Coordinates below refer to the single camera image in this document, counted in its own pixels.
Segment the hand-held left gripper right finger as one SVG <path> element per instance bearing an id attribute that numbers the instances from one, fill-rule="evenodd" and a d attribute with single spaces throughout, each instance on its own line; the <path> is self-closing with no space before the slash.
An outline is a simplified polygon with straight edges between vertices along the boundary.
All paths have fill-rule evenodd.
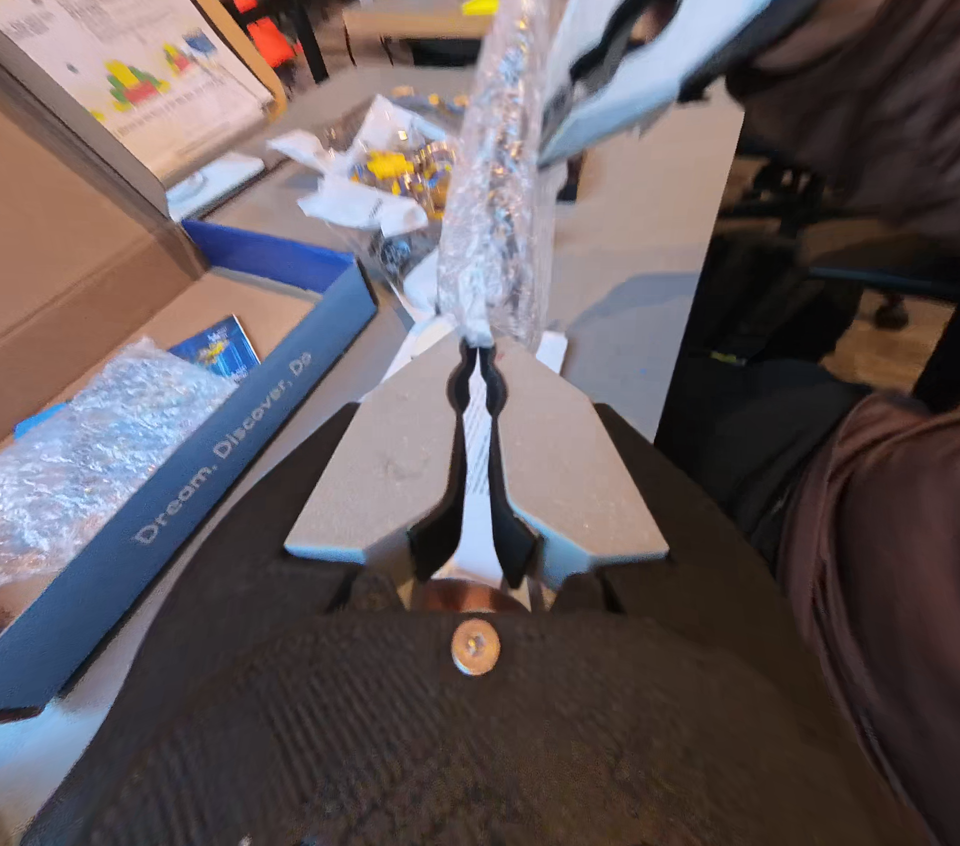
<path id="1" fill-rule="evenodd" d="M 510 589 L 662 561 L 669 544 L 595 404 L 514 340 L 478 352 L 491 535 Z"/>

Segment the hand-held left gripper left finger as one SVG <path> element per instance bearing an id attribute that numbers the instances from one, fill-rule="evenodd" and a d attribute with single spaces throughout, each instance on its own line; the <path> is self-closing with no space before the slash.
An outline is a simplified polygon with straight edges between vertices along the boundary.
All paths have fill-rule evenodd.
<path id="1" fill-rule="evenodd" d="M 289 555 L 390 580 L 413 608 L 463 534 L 465 415 L 478 350 L 455 335 L 357 404 L 284 540 Z"/>

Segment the blue-cover instruction booklet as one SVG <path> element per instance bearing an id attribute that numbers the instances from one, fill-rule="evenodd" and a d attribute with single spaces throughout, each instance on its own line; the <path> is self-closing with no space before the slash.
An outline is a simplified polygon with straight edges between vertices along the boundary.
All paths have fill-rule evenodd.
<path id="1" fill-rule="evenodd" d="M 418 355 L 453 331 L 448 317 L 433 316 L 415 323 L 390 363 L 390 378 Z M 463 413 L 466 446 L 466 483 L 461 516 L 461 538 L 451 558 L 434 579 L 464 579 L 500 588 L 503 572 L 494 545 L 488 481 L 492 419 L 487 408 L 487 386 L 479 365 L 469 380 L 469 403 Z"/>

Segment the blue cardboard box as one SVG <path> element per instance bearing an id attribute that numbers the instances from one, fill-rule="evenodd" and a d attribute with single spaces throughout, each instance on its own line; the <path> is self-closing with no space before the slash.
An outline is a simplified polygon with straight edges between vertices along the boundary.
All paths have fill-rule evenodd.
<path id="1" fill-rule="evenodd" d="M 2 442 L 142 336 L 168 347 L 234 313 L 260 357 L 86 549 L 2 587 L 2 721 L 78 679 L 374 318 L 351 256 L 279 237 L 306 180 L 275 166 L 177 226 L 2 69 Z"/>

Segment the clear bag small dark parts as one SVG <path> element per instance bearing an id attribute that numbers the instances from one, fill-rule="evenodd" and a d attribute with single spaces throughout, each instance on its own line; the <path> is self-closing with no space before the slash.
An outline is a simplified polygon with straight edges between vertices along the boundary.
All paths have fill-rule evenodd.
<path id="1" fill-rule="evenodd" d="M 545 329 L 551 222 L 538 179 L 557 0 L 498 0 L 483 40 L 438 243 L 438 311 L 474 348 Z"/>

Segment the clear bag grey tracks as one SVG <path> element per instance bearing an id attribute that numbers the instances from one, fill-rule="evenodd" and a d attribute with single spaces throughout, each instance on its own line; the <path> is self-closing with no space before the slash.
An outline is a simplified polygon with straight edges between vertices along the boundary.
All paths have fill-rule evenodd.
<path id="1" fill-rule="evenodd" d="M 1 453 L 1 584 L 59 572 L 235 392 L 143 338 Z"/>

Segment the person's right forearm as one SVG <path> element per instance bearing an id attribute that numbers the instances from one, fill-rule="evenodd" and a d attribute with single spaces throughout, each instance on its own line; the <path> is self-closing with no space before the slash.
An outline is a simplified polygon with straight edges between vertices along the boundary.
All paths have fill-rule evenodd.
<path id="1" fill-rule="evenodd" d="M 958 252 L 959 0 L 823 0 L 726 90 L 851 211 Z"/>

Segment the grey desk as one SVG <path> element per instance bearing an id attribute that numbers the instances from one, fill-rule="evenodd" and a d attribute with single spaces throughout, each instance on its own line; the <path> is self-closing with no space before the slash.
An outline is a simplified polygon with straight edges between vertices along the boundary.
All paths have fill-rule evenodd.
<path id="1" fill-rule="evenodd" d="M 620 135 L 585 158 L 575 204 L 561 204 L 549 327 L 569 349 L 563 371 L 652 439 L 732 165 L 739 108 L 716 86 L 640 139 Z M 90 743 L 164 600 L 208 536 L 254 485 L 387 372 L 412 320 L 385 284 L 353 347 L 256 457 L 198 534 L 65 695 L 2 725 L 2 844 L 30 820 Z"/>

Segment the thin blue printed leaflet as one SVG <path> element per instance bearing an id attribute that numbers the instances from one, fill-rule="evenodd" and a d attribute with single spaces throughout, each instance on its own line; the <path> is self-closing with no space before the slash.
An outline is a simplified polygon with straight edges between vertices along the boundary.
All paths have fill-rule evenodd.
<path id="1" fill-rule="evenodd" d="M 243 325 L 233 314 L 168 348 L 168 352 L 235 384 L 260 364 Z"/>

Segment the grey side table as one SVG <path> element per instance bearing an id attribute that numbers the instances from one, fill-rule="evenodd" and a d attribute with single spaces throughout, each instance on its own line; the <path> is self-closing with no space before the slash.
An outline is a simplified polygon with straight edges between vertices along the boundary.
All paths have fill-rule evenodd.
<path id="1" fill-rule="evenodd" d="M 350 48 L 380 47 L 390 64 L 399 63 L 400 48 L 405 48 L 415 67 L 470 67 L 496 13 L 494 5 L 474 1 L 357 2 L 342 11 L 344 38 Z"/>

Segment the clear bag dark wheels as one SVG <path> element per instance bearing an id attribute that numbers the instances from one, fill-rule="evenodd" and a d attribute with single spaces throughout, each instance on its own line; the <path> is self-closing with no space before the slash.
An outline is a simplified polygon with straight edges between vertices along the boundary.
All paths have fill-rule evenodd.
<path id="1" fill-rule="evenodd" d="M 386 236 L 373 234 L 367 257 L 389 283 L 400 305 L 414 323 L 438 314 L 438 241 L 426 230 Z"/>

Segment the clear bag yellow blue parts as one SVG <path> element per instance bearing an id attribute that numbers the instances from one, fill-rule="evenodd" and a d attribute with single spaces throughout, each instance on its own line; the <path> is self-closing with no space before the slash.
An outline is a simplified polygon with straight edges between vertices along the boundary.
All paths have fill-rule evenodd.
<path id="1" fill-rule="evenodd" d="M 314 132 L 282 132 L 266 146 L 314 176 L 297 199 L 304 215 L 395 237 L 442 219 L 469 103 L 465 94 L 398 87 Z"/>

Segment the black chair base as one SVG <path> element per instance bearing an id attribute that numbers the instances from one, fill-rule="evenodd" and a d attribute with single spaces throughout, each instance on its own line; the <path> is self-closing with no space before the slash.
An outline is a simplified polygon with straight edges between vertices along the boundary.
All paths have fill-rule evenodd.
<path id="1" fill-rule="evenodd" d="M 958 304 L 958 249 L 895 229 L 875 211 L 850 211 L 819 177 L 779 156 L 737 152 L 720 216 L 766 224 L 795 243 L 811 278 L 880 294 L 879 328 L 908 324 L 907 298 Z"/>

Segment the wooden poster board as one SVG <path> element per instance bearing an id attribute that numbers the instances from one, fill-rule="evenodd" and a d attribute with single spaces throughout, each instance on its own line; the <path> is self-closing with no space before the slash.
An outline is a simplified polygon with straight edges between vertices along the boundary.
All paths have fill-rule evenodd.
<path id="1" fill-rule="evenodd" d="M 222 40 L 234 51 L 249 71 L 258 79 L 271 95 L 265 116 L 268 123 L 279 119 L 288 106 L 286 91 L 279 76 L 258 52 L 245 30 L 233 19 L 219 0 L 193 0 L 206 21 L 214 28 Z"/>

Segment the white printed poster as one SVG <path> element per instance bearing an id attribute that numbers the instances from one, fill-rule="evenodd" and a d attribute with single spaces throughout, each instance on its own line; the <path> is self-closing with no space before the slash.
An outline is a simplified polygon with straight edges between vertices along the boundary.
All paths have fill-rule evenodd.
<path id="1" fill-rule="evenodd" d="M 1 0 L 1 27 L 159 180 L 259 125 L 274 98 L 195 0 Z"/>

